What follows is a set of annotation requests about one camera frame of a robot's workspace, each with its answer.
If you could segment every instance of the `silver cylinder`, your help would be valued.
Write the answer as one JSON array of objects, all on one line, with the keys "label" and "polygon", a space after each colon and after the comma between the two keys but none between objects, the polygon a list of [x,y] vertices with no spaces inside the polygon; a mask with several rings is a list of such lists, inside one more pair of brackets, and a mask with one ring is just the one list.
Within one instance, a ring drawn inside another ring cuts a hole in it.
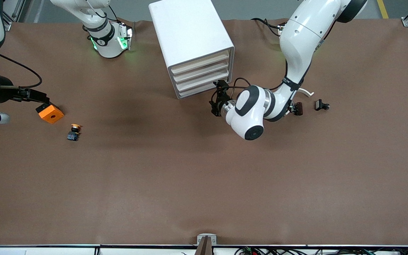
[{"label": "silver cylinder", "polygon": [[221,107],[220,114],[223,117],[223,119],[226,120],[226,114],[228,111],[235,106],[236,101],[235,100],[229,100],[228,102],[224,103],[223,106]]}]

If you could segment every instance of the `white box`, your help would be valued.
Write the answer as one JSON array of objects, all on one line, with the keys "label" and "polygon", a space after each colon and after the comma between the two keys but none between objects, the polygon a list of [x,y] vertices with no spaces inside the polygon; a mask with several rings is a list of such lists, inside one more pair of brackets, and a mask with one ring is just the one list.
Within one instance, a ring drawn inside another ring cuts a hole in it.
[{"label": "white box", "polygon": [[211,0],[162,0],[149,11],[179,99],[231,81],[234,45]]}]

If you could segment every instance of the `yellow line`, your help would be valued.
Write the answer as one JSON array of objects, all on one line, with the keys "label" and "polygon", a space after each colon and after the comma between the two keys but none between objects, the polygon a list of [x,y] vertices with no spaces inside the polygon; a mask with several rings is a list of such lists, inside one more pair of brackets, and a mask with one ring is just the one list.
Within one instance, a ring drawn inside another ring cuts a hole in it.
[{"label": "yellow line", "polygon": [[382,18],[388,19],[387,9],[385,9],[384,0],[377,0]]}]

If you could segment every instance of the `brown table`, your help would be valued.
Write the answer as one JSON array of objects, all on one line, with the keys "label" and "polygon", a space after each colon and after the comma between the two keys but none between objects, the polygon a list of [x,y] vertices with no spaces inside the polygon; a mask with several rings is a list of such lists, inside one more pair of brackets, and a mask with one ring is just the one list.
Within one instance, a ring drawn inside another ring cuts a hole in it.
[{"label": "brown table", "polygon": [[[285,63],[255,21],[224,21],[233,77],[274,87]],[[175,98],[151,22],[133,51],[100,57],[80,24],[20,24],[1,53],[34,68],[66,116],[36,103],[0,111],[0,244],[408,244],[408,28],[336,24],[298,95],[301,117],[247,142],[206,92]],[[16,85],[35,76],[0,58]],[[327,112],[313,110],[322,98]],[[83,126],[78,142],[70,124]]]}]

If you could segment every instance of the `orange block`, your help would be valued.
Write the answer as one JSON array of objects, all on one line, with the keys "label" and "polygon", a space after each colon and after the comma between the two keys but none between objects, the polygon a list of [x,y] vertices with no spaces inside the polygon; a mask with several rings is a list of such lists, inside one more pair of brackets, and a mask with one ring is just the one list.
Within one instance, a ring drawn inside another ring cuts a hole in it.
[{"label": "orange block", "polygon": [[64,113],[56,108],[54,105],[50,105],[47,108],[39,112],[39,116],[42,120],[47,121],[50,124],[55,123],[64,116]]}]

